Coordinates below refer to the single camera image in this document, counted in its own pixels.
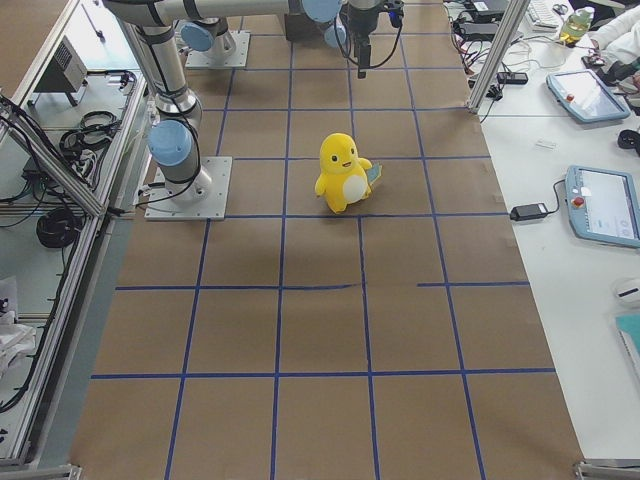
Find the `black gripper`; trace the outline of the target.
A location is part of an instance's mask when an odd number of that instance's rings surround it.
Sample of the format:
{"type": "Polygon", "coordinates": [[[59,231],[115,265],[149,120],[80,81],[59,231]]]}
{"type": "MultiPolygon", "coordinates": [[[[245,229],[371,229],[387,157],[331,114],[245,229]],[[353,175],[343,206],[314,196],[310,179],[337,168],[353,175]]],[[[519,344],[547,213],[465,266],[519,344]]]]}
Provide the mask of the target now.
{"type": "Polygon", "coordinates": [[[382,4],[381,0],[347,1],[347,30],[355,45],[358,79],[365,79],[371,69],[371,44],[368,41],[377,28],[382,4]]]}

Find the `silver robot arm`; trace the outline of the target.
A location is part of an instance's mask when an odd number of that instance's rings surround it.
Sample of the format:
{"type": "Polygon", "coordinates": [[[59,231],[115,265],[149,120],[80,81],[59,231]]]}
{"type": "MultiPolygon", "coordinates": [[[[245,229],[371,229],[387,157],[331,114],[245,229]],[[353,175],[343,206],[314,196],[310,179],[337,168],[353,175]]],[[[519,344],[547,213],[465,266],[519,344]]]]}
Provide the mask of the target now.
{"type": "Polygon", "coordinates": [[[197,197],[208,191],[198,127],[201,102],[185,78],[175,40],[175,23],[198,27],[233,16],[302,14],[313,22],[336,25],[346,1],[106,1],[104,5],[129,32],[127,42],[153,91],[160,122],[148,146],[170,197],[197,197]]]}
{"type": "Polygon", "coordinates": [[[321,34],[324,41],[364,79],[369,70],[385,65],[395,54],[403,30],[403,1],[295,1],[290,13],[278,17],[289,41],[321,34]],[[396,36],[390,53],[380,62],[371,61],[370,36],[378,28],[378,18],[386,15],[396,36]]]}

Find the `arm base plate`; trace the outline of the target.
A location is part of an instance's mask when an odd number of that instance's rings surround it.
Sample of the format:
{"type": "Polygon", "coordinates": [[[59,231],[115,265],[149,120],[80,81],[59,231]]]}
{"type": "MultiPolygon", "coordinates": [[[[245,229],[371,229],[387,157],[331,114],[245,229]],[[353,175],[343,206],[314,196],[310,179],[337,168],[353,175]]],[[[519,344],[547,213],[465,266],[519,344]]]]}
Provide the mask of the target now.
{"type": "Polygon", "coordinates": [[[231,179],[233,158],[206,156],[201,159],[201,172],[180,195],[181,189],[168,183],[153,189],[146,204],[144,218],[148,221],[223,220],[231,179]]]}
{"type": "Polygon", "coordinates": [[[195,25],[182,29],[182,39],[189,49],[187,69],[244,68],[248,59],[250,32],[227,31],[214,36],[195,25]]]}

